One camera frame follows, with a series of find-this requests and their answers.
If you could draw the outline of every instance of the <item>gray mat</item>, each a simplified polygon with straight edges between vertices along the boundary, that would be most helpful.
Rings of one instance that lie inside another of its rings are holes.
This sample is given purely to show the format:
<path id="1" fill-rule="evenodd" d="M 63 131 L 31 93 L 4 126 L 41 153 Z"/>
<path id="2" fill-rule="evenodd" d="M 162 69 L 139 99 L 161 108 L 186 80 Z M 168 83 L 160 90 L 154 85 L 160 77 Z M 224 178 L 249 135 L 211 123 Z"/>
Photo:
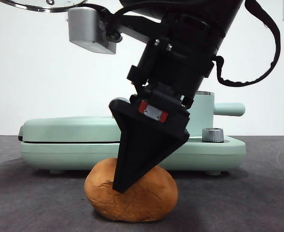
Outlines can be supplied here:
<path id="1" fill-rule="evenodd" d="M 220 177 L 171 172 L 175 209 L 155 223 L 111 222 L 85 199 L 88 172 L 28 167 L 16 136 L 0 136 L 0 232 L 284 232 L 284 137 L 236 137 L 247 158 Z"/>

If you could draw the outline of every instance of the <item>black cable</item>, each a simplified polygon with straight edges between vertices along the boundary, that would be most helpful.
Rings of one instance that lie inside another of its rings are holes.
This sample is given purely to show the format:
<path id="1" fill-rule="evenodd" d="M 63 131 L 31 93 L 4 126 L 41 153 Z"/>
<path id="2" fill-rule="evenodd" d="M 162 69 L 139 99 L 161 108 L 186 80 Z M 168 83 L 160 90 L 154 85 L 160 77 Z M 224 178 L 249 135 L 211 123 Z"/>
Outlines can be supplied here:
<path id="1" fill-rule="evenodd" d="M 114 15 L 123 15 L 129 11 L 147 8 L 147 7 L 165 7 L 165 8 L 186 8 L 191 6 L 202 6 L 204 4 L 210 4 L 218 0 L 199 0 L 196 2 L 178 2 L 178 1 L 165 1 L 165 0 L 150 0 L 136 3 L 130 6 L 123 7 L 116 11 Z"/>

